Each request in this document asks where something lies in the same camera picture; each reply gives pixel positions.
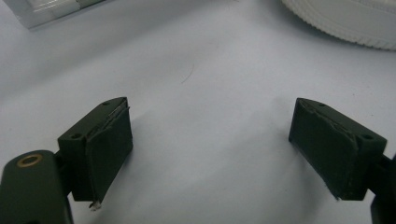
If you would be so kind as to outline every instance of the white table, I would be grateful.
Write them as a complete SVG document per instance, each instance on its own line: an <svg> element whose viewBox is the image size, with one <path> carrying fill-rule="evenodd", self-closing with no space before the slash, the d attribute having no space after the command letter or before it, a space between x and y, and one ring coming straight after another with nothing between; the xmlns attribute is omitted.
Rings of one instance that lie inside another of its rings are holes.
<svg viewBox="0 0 396 224"><path fill-rule="evenodd" d="M279 0L114 0L28 31L0 2L0 167L127 96L133 155L76 224L371 223L288 142L297 97L396 152L396 56L327 36Z"/></svg>

